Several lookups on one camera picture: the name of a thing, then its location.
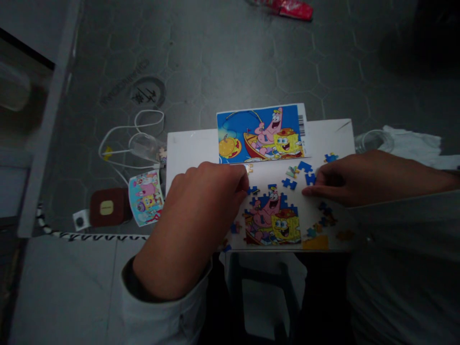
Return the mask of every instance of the plastic cup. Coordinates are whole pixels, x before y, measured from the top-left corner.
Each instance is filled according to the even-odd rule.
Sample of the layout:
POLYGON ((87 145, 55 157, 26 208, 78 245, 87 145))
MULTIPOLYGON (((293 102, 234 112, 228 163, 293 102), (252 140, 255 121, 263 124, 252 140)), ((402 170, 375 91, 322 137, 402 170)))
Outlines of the plastic cup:
POLYGON ((355 137, 355 149, 356 153, 364 153, 371 150, 381 150, 390 153, 394 149, 394 140, 388 132, 374 129, 355 137))

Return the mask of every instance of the white wall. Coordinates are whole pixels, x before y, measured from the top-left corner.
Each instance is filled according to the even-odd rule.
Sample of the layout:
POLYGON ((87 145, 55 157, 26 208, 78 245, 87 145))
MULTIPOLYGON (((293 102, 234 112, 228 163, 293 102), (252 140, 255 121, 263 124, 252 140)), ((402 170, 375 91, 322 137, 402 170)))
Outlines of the white wall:
POLYGON ((68 0, 1 0, 0 27, 56 62, 68 0))

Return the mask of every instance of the cartoon picture card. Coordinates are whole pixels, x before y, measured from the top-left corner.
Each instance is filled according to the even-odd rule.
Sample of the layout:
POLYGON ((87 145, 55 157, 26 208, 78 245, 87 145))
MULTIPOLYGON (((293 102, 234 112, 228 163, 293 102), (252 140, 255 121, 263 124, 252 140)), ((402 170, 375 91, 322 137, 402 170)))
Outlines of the cartoon picture card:
POLYGON ((158 170, 131 177, 129 203, 138 226, 142 227, 160 219, 164 201, 158 170))
POLYGON ((306 122, 302 103, 218 113, 220 162, 309 157, 306 122))
POLYGON ((253 197, 253 208, 243 213, 246 243, 257 245, 297 244, 301 242, 297 207, 287 204, 287 196, 279 194, 275 184, 269 195, 253 197))

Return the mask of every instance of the brown box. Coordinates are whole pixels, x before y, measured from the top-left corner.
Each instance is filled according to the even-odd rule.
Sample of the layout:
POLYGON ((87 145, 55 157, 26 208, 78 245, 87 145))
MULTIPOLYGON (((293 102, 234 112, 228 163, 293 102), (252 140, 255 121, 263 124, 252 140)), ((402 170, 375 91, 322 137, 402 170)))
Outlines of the brown box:
POLYGON ((127 188, 111 188, 94 192, 91 196, 91 226, 120 225, 133 218, 127 188))

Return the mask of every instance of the spongebob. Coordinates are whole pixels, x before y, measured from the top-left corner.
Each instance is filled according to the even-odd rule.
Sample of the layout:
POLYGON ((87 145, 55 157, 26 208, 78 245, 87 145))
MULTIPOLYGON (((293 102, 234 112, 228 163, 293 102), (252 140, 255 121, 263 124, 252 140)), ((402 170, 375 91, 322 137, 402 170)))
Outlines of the spongebob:
POLYGON ((279 242, 300 243, 299 217, 290 208, 272 215, 273 232, 279 242))
POLYGON ((153 195, 147 195, 142 198, 142 201, 144 202, 145 208, 148 211, 151 209, 156 203, 153 195))
POLYGON ((275 147, 279 154, 303 153, 302 143, 299 141, 299 135, 292 128, 283 128, 278 133, 274 134, 275 147))

